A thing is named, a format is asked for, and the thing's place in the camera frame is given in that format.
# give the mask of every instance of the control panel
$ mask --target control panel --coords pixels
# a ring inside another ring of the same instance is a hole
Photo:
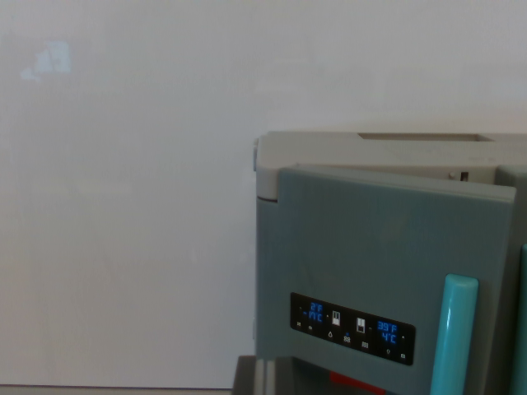
[[[291,293],[291,329],[400,364],[413,364],[415,327]]]

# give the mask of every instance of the white wall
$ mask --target white wall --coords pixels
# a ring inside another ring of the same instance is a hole
[[[0,0],[0,383],[230,387],[254,347],[254,138],[522,114],[525,21],[525,2]]]

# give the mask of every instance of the button icon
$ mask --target button icon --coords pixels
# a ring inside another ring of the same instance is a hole
[[[357,318],[357,332],[364,333],[366,331],[366,320],[364,318]]]
[[[333,325],[340,327],[340,313],[338,311],[333,311]]]

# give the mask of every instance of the red strip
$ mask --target red strip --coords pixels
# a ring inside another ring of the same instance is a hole
[[[331,378],[331,381],[333,381],[334,383],[351,385],[352,387],[365,389],[366,391],[370,391],[371,393],[374,393],[375,395],[385,395],[386,394],[385,389],[374,387],[373,385],[363,383],[362,381],[355,380],[347,376],[342,376],[341,374],[338,374],[335,372],[331,372],[330,378]]]

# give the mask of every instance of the teal handle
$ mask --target teal handle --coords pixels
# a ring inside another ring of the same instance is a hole
[[[478,288],[472,277],[445,278],[431,395],[463,395]]]
[[[527,394],[527,244],[521,249],[520,302],[510,395]]]

